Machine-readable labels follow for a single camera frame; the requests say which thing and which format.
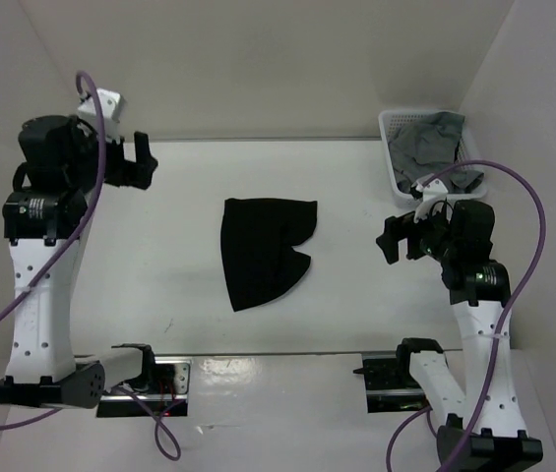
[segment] white laundry basket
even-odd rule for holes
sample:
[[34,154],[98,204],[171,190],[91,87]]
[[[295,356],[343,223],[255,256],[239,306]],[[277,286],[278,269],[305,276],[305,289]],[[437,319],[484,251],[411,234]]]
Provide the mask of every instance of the white laundry basket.
[[[402,126],[412,123],[413,121],[423,118],[433,113],[439,113],[440,111],[446,110],[387,110],[383,111],[378,116],[378,124],[380,125],[380,136],[383,139],[383,153],[385,154],[385,161],[387,162],[387,170],[389,172],[389,178],[391,179],[391,187],[394,196],[394,201],[398,207],[403,208],[415,208],[419,204],[419,201],[413,198],[411,194],[406,194],[401,192],[398,188],[398,183],[396,182],[396,175],[394,174],[394,167],[392,165],[392,157],[389,153],[389,138],[393,136],[396,131]],[[462,140],[459,146],[459,152],[457,156],[458,160],[477,160],[481,157],[479,156],[478,150],[476,149],[476,144],[472,139],[467,126],[463,126]],[[476,170],[483,170],[483,167],[477,165]],[[485,184],[485,179],[481,184],[468,194],[450,194],[448,200],[454,202],[456,200],[468,200],[468,199],[482,199],[487,194],[487,185]]]

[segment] gray cloth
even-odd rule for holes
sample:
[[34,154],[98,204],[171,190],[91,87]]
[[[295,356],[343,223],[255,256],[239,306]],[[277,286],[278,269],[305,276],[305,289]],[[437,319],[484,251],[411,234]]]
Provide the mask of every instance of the gray cloth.
[[[463,115],[443,111],[402,126],[390,138],[389,153],[401,192],[408,194],[417,179],[455,162],[464,120]],[[450,192],[469,193],[483,181],[483,172],[460,169],[441,180]]]

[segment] white table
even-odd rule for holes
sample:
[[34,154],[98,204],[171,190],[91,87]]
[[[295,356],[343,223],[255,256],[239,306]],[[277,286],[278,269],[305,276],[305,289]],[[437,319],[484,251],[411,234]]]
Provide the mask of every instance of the white table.
[[[439,265],[389,266],[374,243],[385,218],[403,213],[381,145],[153,144],[149,190],[104,188],[74,293],[75,353],[118,342],[183,354],[388,350],[406,336],[461,347]],[[315,235],[300,247],[308,274],[281,299],[238,313],[219,247],[231,197],[319,202]]]
[[[460,352],[448,353],[463,371]],[[385,448],[408,413],[368,414],[357,354],[199,357],[190,378],[188,417],[168,426],[182,447],[171,464],[154,444],[150,418],[96,419],[66,410],[6,432],[0,472],[373,472],[385,470]],[[521,351],[513,372],[530,434],[544,460],[533,472],[556,472],[556,452]],[[8,422],[39,414],[12,408]],[[393,456],[395,472],[433,472],[439,462],[424,418],[409,426]]]

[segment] folded black fabric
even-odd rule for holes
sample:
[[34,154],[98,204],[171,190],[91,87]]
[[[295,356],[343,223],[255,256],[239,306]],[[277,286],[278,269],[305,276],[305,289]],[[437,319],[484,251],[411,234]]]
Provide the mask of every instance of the folded black fabric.
[[275,300],[310,266],[293,250],[317,226],[317,202],[280,199],[225,201],[220,254],[234,312]]

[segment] scratch on table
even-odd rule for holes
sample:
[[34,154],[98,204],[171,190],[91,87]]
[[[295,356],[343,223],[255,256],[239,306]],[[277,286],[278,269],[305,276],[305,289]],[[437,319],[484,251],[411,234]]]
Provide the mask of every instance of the scratch on table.
[[168,332],[168,330],[172,327],[172,318],[170,319],[170,323],[168,324],[168,326],[166,327],[166,329],[163,331],[164,334],[166,334]]

